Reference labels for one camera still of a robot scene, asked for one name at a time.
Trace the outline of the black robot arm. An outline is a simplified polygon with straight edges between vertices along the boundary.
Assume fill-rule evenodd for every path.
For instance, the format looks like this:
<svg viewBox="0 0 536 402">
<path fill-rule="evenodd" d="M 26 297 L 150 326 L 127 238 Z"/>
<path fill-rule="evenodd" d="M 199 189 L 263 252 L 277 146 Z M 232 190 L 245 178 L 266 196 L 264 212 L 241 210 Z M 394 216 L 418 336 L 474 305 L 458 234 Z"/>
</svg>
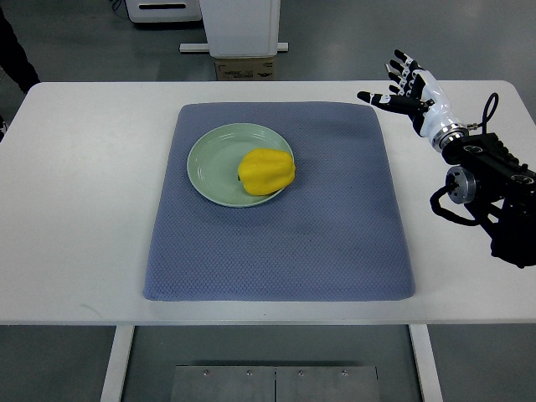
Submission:
<svg viewBox="0 0 536 402">
<path fill-rule="evenodd" d="M 430 206 L 455 224 L 482 227 L 491 238 L 491 256 L 524 268 L 535 265 L 535 172 L 487 130 L 498 100 L 491 94 L 482 122 L 472 126 L 480 134 L 450 134 L 441 141 L 451 168 Z"/>
</svg>

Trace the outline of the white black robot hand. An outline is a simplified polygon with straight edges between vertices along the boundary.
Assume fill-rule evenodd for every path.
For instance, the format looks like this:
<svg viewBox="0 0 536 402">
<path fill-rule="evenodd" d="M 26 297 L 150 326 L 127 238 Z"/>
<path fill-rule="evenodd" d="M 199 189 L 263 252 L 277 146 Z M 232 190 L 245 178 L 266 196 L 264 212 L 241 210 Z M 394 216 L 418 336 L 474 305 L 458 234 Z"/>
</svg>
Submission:
<svg viewBox="0 0 536 402">
<path fill-rule="evenodd" d="M 383 111 L 406 115 L 414 131 L 429 140 L 438 152 L 448 142 L 469 134 L 467 125 L 454 115 L 451 102 L 429 70 L 396 49 L 385 65 L 393 81 L 388 94 L 360 91 L 357 97 Z"/>
</svg>

